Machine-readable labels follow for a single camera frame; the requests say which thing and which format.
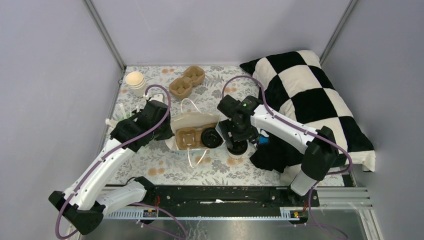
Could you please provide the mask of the light blue paper bag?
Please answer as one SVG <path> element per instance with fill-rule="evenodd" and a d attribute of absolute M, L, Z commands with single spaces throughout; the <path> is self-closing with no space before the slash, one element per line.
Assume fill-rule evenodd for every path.
<path fill-rule="evenodd" d="M 206 153 L 224 146 L 225 141 L 218 132 L 221 116 L 201 112 L 189 98 L 180 103 L 180 114 L 173 116 L 170 127 L 173 136 L 165 140 L 167 147 L 176 153 L 186 153 L 189 166 L 197 167 Z"/>

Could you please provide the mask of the stack of white paper cups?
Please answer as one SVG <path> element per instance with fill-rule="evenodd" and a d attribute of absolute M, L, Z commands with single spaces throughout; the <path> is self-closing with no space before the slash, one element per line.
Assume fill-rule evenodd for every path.
<path fill-rule="evenodd" d="M 137 97 L 143 97 L 145 95 L 147 84 L 144 75 L 141 72 L 130 72 L 124 80 Z"/>

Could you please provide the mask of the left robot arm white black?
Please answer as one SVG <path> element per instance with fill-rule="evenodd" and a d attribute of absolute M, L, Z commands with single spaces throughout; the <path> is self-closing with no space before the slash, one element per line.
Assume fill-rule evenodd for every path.
<path fill-rule="evenodd" d="M 166 140 L 172 136 L 169 112 L 169 106 L 163 100 L 150 98 L 144 108 L 134 110 L 129 117 L 115 124 L 100 154 L 70 187 L 50 194 L 49 202 L 59 211 L 55 226 L 58 239 L 65 239 L 58 230 L 61 218 L 73 225 L 78 233 L 87 235 L 109 213 L 135 202 L 144 206 L 154 202 L 154 190 L 139 182 L 107 194 L 101 194 L 101 190 L 140 148 L 152 140 Z"/>

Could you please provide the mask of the white paper cup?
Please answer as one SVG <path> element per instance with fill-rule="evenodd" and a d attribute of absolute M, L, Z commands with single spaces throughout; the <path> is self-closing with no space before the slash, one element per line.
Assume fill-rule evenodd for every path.
<path fill-rule="evenodd" d="M 235 162 L 235 163 L 242 163 L 244 161 L 244 158 L 245 158 L 244 154 L 237 155 L 237 154 L 229 153 L 228 156 L 229 157 L 228 157 L 227 160 L 229 162 Z"/>

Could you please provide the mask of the black cup lid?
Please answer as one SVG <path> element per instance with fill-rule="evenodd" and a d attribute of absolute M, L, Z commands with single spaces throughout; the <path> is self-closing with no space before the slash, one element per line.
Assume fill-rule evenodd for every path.
<path fill-rule="evenodd" d="M 209 149 L 215 149 L 221 146 L 223 143 L 223 138 L 219 135 L 218 131 L 213 127 L 206 128 L 201 133 L 200 140 L 201 140 L 201 143 Z"/>
<path fill-rule="evenodd" d="M 234 156 L 242 156 L 248 150 L 247 141 L 237 141 L 232 144 L 231 147 L 227 148 L 229 154 Z"/>

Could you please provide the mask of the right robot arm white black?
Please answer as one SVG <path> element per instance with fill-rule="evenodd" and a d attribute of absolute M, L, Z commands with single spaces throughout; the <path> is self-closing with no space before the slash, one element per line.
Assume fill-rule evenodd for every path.
<path fill-rule="evenodd" d="M 299 206 L 307 199 L 307 192 L 324 179 L 339 155 L 330 128 L 305 126 L 269 110 L 262 100 L 254 96 L 249 95 L 239 101 L 226 95 L 218 103 L 217 109 L 227 117 L 218 127 L 227 148 L 248 143 L 259 137 L 260 130 L 264 130 L 303 154 L 301 170 L 286 193 L 287 201 L 293 206 Z"/>

